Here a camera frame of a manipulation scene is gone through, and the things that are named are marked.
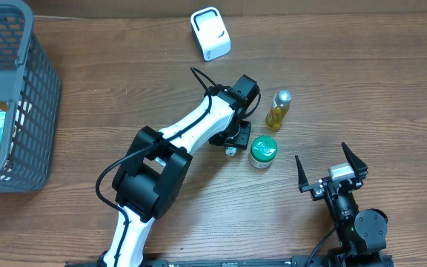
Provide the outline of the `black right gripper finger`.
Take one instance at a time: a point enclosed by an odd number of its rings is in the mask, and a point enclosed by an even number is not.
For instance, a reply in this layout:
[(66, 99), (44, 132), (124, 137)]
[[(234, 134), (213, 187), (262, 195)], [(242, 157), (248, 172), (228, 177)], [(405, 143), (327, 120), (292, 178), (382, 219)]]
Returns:
[(308, 186), (308, 179), (305, 175), (304, 169), (302, 167), (302, 163), (300, 162), (299, 156), (295, 156), (296, 164), (297, 164), (297, 171), (298, 171), (298, 186), (299, 187), (306, 187)]
[(356, 178), (366, 178), (368, 174), (368, 166), (344, 143), (341, 143), (345, 158), (355, 173)]

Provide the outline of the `green lid jar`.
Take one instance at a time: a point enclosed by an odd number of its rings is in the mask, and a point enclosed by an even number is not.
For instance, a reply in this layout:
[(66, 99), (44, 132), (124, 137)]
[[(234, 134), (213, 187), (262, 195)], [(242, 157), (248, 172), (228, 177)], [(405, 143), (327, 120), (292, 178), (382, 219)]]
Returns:
[(269, 167), (277, 155), (277, 143), (269, 136), (259, 136), (251, 144), (249, 161), (255, 168)]

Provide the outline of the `yellow liquid bottle grey cap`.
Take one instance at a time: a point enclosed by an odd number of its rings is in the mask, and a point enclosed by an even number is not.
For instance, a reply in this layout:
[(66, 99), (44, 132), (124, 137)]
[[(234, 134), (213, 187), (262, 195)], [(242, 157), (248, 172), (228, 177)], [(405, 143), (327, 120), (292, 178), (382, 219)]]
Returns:
[(265, 124), (268, 129), (278, 131), (282, 127), (290, 105), (291, 93), (288, 90), (281, 90), (274, 96), (271, 108), (265, 118)]

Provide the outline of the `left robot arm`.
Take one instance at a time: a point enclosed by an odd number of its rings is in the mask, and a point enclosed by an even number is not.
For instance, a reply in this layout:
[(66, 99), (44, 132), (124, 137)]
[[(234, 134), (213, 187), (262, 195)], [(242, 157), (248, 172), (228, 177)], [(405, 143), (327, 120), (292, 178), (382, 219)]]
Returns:
[(145, 126), (136, 134), (126, 155), (106, 168), (116, 170), (116, 198), (110, 205), (119, 217), (111, 246), (97, 266), (141, 265), (150, 229), (179, 194), (193, 154), (206, 142), (230, 155), (245, 150), (251, 103), (260, 99), (257, 82), (246, 75), (232, 87), (212, 83), (201, 104), (183, 119), (158, 131)]

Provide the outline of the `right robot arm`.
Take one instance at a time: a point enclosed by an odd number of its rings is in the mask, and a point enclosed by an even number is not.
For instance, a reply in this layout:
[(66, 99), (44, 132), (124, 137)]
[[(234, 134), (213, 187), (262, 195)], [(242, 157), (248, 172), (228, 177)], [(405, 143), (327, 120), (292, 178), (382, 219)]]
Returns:
[(308, 182), (302, 163), (296, 156), (298, 189), (309, 192), (312, 200), (324, 200), (333, 228), (316, 245), (304, 266), (393, 266), (386, 248), (388, 217), (376, 208), (360, 210), (353, 191), (363, 186), (368, 166), (343, 142), (346, 163), (332, 166), (328, 176), (314, 184)]

